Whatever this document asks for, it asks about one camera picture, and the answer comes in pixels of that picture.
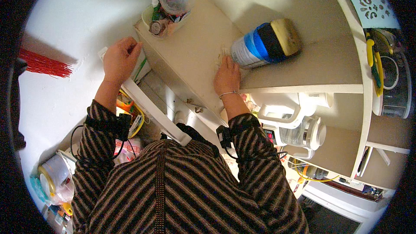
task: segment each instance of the cabinet door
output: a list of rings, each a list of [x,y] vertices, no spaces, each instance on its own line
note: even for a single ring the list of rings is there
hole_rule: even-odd
[[[122,85],[122,89],[166,135],[180,143],[182,146],[185,146],[190,142],[191,137],[182,132],[161,110],[159,110],[132,79],[125,81]]]

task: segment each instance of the striped sweater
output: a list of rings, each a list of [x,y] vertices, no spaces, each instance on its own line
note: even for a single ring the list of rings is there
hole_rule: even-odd
[[[94,120],[116,116],[96,101]],[[72,200],[76,233],[308,233],[276,149],[257,118],[229,121],[238,182],[208,145],[173,140],[149,144],[137,159],[114,166],[116,136],[84,125]]]

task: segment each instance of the yellow handle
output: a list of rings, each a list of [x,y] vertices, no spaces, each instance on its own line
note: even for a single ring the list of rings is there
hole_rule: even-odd
[[[368,62],[368,65],[370,65],[370,67],[372,67],[373,64],[374,64],[374,61],[373,61],[373,45],[374,45],[373,39],[368,39],[367,40],[367,62]]]
[[[377,36],[380,40],[382,40],[383,44],[387,47],[388,49],[388,53],[389,54],[393,54],[393,49],[390,46],[390,44],[388,43],[387,38],[384,36],[384,34],[378,32],[377,30],[373,30],[374,31],[374,35]]]
[[[377,97],[380,97],[383,94],[383,88],[384,88],[384,74],[383,74],[383,66],[382,66],[382,60],[380,58],[380,53],[376,52],[376,61],[377,61],[377,71],[380,77],[381,87],[376,89]]]

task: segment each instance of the blue canister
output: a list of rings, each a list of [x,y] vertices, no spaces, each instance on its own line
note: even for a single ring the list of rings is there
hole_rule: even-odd
[[[243,69],[278,63],[299,51],[300,43],[288,19],[264,23],[231,46],[231,57]]]

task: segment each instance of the kettle handle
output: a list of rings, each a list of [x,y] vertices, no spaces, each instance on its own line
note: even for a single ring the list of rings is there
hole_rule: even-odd
[[[306,150],[308,150],[308,153],[294,153],[293,157],[294,158],[300,158],[300,159],[311,159],[312,156],[315,154],[315,151],[309,148],[305,148]]]
[[[300,106],[297,106],[294,109],[294,113],[290,118],[268,117],[266,113],[268,106],[273,105],[263,104],[257,114],[257,117],[262,120],[273,121],[277,127],[284,127],[289,129],[296,128],[299,126],[304,117],[303,112],[301,112],[302,108]]]

